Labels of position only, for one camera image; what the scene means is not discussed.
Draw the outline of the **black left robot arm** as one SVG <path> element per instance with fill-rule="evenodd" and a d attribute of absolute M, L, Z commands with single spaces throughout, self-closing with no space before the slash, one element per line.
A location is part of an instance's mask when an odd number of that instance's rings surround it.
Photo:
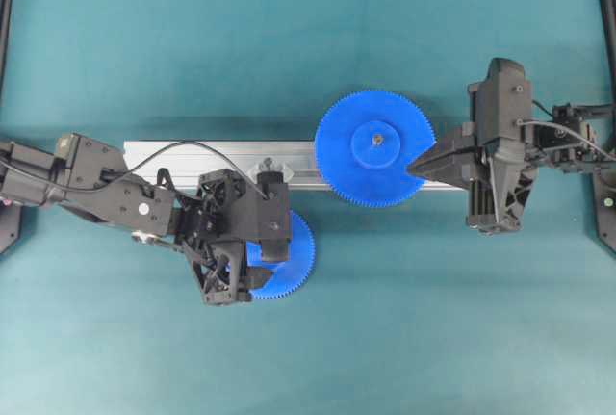
<path fill-rule="evenodd" d="M 149 182 L 127 167 L 120 150 L 79 134 L 61 136 L 52 153 L 3 141 L 1 248 L 18 241 L 23 208 L 52 205 L 183 254 L 209 305 L 250 302 L 272 278 L 265 266 L 248 264 L 248 244 L 260 245 L 264 264 L 288 259 L 289 205 L 279 171 L 251 180 L 230 163 L 200 175 L 189 195 L 168 169 Z"/>

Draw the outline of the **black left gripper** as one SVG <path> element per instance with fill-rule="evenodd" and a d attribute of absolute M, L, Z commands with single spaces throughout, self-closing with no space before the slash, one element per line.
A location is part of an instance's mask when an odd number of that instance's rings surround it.
<path fill-rule="evenodd" d="M 252 291 L 273 276 L 247 262 L 247 242 L 256 236 L 258 193 L 237 172 L 223 169 L 199 177 L 198 195 L 190 266 L 203 302 L 250 302 Z"/>

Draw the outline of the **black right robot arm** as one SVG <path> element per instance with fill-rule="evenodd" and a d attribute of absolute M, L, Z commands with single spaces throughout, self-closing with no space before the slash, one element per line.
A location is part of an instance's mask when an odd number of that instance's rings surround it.
<path fill-rule="evenodd" d="M 538 169 L 587 174 L 615 166 L 597 145 L 590 120 L 609 106 L 555 106 L 533 118 L 537 101 L 519 82 L 471 84 L 471 119 L 448 132 L 407 167 L 409 174 L 468 193 L 466 224 L 484 234 L 516 232 Z"/>

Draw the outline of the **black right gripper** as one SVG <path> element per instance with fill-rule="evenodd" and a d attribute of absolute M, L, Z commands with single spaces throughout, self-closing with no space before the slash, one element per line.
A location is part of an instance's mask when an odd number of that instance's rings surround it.
<path fill-rule="evenodd" d="M 464 122 L 442 136 L 407 166 L 409 174 L 460 189 L 469 189 L 466 224 L 487 235 L 517 232 L 537 170 L 526 153 L 524 119 L 521 142 L 496 139 L 477 143 L 475 94 L 469 86 L 472 122 Z"/>

